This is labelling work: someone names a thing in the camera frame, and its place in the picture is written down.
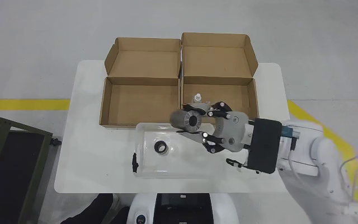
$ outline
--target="black panel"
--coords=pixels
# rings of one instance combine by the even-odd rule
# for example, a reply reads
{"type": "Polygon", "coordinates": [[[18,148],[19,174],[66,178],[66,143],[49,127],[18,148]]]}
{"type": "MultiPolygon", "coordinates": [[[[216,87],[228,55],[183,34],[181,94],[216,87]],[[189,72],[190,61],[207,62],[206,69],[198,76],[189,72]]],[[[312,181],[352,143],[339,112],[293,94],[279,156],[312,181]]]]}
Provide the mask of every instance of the black panel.
{"type": "Polygon", "coordinates": [[[0,154],[0,223],[17,223],[44,136],[9,132],[0,154]]]}
{"type": "Polygon", "coordinates": [[[272,174],[276,169],[282,124],[275,120],[255,119],[246,168],[272,174]]]}
{"type": "Polygon", "coordinates": [[[153,224],[214,224],[209,194],[157,194],[153,224]]]}

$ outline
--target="small bottle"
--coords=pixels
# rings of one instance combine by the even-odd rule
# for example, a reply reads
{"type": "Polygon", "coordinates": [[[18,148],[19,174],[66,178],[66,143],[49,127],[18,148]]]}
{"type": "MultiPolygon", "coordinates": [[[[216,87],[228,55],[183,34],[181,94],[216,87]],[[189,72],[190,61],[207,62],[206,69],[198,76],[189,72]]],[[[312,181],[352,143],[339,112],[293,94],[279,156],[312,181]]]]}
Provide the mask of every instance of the small bottle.
{"type": "Polygon", "coordinates": [[[192,98],[192,102],[196,103],[196,102],[201,102],[201,95],[200,94],[196,94],[193,98],[192,98]]]}

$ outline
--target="yellow floor line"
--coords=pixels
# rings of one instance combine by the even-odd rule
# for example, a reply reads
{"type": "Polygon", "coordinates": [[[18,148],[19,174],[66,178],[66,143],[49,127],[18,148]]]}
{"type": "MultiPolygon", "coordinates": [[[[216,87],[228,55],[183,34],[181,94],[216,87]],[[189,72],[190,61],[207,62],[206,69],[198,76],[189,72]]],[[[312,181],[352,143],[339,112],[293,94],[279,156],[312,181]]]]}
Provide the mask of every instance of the yellow floor line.
{"type": "MultiPolygon", "coordinates": [[[[298,119],[308,120],[310,122],[317,123],[317,124],[319,124],[319,125],[321,125],[323,127],[324,136],[326,136],[327,138],[331,139],[336,144],[339,152],[341,153],[342,159],[344,161],[356,156],[356,152],[355,152],[353,146],[351,146],[343,138],[341,138],[340,136],[336,135],[332,130],[330,130],[324,124],[322,124],[321,122],[316,120],[314,117],[309,115],[306,111],[301,109],[299,106],[297,106],[291,100],[288,100],[287,103],[288,103],[288,106],[289,106],[290,114],[292,114],[293,116],[295,116],[298,119]]],[[[358,169],[358,160],[353,160],[351,162],[348,162],[346,164],[346,168],[347,168],[347,171],[348,171],[348,176],[350,178],[350,181],[351,181],[351,183],[353,183],[353,181],[354,181],[354,173],[358,169]]],[[[358,200],[358,192],[357,191],[355,192],[355,199],[358,200]]]]}
{"type": "Polygon", "coordinates": [[[68,110],[69,99],[0,99],[0,110],[68,110]]]}

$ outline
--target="open cardboard box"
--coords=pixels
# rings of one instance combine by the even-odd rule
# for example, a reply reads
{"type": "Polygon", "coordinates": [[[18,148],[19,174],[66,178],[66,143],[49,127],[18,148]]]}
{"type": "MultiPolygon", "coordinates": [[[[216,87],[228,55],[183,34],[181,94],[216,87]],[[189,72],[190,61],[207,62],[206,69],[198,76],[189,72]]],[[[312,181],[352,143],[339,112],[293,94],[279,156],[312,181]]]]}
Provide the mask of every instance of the open cardboard box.
{"type": "Polygon", "coordinates": [[[117,38],[105,60],[100,124],[169,123],[180,108],[179,39],[117,38]]]}
{"type": "Polygon", "coordinates": [[[183,33],[182,58],[182,104],[200,93],[202,102],[223,101],[250,119],[258,118],[253,79],[258,63],[247,35],[183,33]]]}

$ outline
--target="blue connector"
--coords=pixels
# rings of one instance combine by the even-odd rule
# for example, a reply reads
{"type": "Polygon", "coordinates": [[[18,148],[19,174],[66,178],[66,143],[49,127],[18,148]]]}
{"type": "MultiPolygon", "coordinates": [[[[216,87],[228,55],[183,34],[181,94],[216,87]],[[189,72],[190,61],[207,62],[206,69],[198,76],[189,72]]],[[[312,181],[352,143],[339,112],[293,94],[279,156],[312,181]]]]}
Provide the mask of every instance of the blue connector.
{"type": "Polygon", "coordinates": [[[286,138],[292,138],[293,137],[293,128],[289,128],[287,126],[282,126],[281,136],[286,137],[286,138]]]}

